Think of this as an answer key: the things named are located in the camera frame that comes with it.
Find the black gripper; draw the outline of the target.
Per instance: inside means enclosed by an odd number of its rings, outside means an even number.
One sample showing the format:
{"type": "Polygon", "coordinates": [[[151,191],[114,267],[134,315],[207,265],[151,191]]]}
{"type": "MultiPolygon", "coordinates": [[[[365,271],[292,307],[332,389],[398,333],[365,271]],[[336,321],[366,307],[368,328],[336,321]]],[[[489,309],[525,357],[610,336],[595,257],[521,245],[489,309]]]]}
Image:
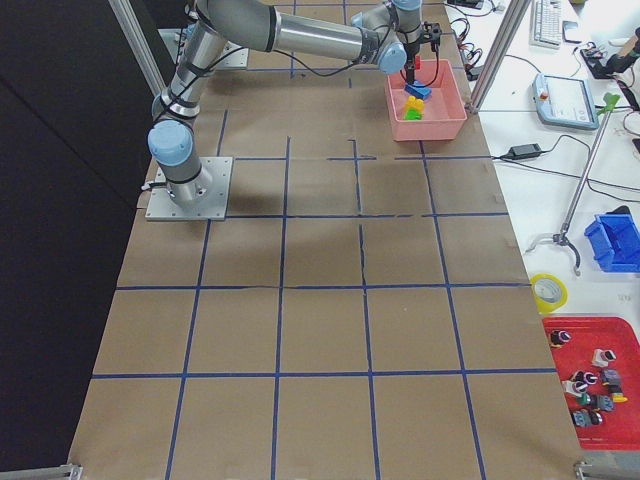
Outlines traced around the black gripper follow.
{"type": "Polygon", "coordinates": [[[403,28],[403,46],[406,53],[405,82],[413,85],[415,82],[415,58],[419,55],[423,44],[429,44],[431,51],[439,57],[442,28],[439,23],[423,22],[403,28]]]}

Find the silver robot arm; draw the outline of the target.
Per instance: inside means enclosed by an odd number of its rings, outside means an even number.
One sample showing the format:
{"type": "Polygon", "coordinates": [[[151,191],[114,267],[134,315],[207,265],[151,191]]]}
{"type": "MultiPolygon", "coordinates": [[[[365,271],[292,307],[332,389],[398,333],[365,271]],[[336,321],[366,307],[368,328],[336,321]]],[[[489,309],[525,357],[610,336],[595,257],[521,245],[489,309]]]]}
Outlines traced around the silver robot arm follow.
{"type": "Polygon", "coordinates": [[[199,1],[198,20],[171,83],[154,99],[147,141],[178,207],[201,204],[214,177],[198,157],[193,132],[207,79],[225,59],[227,43],[290,56],[295,52],[373,64],[387,75],[411,78],[423,44],[439,47],[441,29],[422,18],[419,1],[384,1],[343,25],[279,12],[260,1],[199,1]]]}

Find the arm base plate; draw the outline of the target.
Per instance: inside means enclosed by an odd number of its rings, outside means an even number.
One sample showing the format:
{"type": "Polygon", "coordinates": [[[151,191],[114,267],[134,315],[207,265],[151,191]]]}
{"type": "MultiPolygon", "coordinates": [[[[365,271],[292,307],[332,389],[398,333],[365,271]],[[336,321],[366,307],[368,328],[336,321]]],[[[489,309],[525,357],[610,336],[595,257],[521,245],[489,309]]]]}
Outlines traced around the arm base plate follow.
{"type": "Polygon", "coordinates": [[[199,176],[185,184],[171,183],[157,168],[145,218],[148,221],[224,221],[232,178],[232,157],[200,157],[199,176]]]}
{"type": "Polygon", "coordinates": [[[246,48],[228,42],[214,68],[217,70],[246,70],[248,57],[249,51],[246,48]]]}

